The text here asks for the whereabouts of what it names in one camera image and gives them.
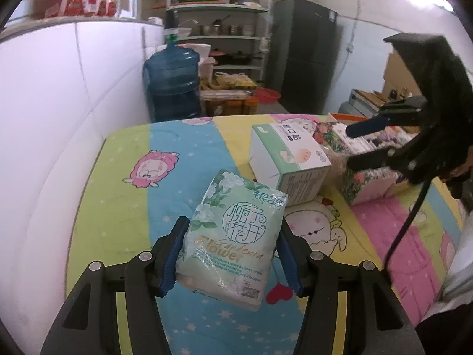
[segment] green tissue package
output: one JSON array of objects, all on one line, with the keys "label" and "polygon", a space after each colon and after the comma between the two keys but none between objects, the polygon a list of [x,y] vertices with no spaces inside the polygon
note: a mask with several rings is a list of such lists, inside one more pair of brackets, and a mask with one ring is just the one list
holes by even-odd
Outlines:
[{"label": "green tissue package", "polygon": [[285,193],[221,170],[184,237],[177,281],[191,291],[257,311],[287,202]]}]

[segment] shelf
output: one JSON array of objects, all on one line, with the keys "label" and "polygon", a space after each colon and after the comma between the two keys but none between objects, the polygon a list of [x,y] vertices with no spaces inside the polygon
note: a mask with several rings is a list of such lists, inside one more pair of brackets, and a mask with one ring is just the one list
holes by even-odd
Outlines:
[{"label": "shelf", "polygon": [[202,11],[202,10],[229,10],[235,12],[253,12],[253,13],[264,13],[268,10],[262,7],[247,7],[246,5],[237,4],[176,4],[171,5],[169,10],[177,9],[179,11]]},{"label": "shelf", "polygon": [[254,65],[215,65],[214,70],[261,70],[262,67]]},{"label": "shelf", "polygon": [[253,37],[253,36],[230,36],[230,35],[187,36],[187,37],[180,37],[180,38],[177,39],[177,41],[185,41],[185,40],[207,40],[207,39],[261,40],[262,37]]}]

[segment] white and green box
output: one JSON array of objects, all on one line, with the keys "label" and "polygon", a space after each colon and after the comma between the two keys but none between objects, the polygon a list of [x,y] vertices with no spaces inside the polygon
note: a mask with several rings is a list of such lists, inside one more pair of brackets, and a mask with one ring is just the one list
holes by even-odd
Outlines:
[{"label": "white and green box", "polygon": [[290,205],[314,200],[330,161],[296,124],[257,124],[251,131],[250,166],[256,180],[289,195]]}]

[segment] tablecloth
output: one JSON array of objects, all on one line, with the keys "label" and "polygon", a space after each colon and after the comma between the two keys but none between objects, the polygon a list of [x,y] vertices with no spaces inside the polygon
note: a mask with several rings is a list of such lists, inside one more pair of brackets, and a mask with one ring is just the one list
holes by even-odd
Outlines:
[{"label": "tablecloth", "polygon": [[[91,261],[127,262],[168,234],[178,216],[190,218],[220,169],[253,179],[248,164],[253,124],[296,122],[313,131],[318,121],[314,115],[225,116],[146,124],[110,135],[77,213],[66,294]],[[313,249],[333,260],[354,265],[371,260],[381,267],[418,193],[412,188],[349,207],[335,188],[324,186],[316,201],[289,207],[285,216],[295,234],[305,235]],[[394,290],[413,324],[436,298],[461,230],[457,203],[434,180],[390,267]],[[258,312],[191,293],[180,284],[158,299],[158,308],[174,355],[282,355],[294,349],[306,303],[288,288],[275,257]],[[131,354],[123,295],[118,304],[122,353]],[[341,294],[334,354],[342,351],[345,306]]]}]

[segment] black refrigerator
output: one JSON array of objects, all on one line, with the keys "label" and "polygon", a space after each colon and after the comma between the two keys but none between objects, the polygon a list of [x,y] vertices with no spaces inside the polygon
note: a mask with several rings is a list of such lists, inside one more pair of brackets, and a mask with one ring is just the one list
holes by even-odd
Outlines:
[{"label": "black refrigerator", "polygon": [[291,113],[321,113],[333,74],[337,12],[307,0],[274,7],[265,86]]}]

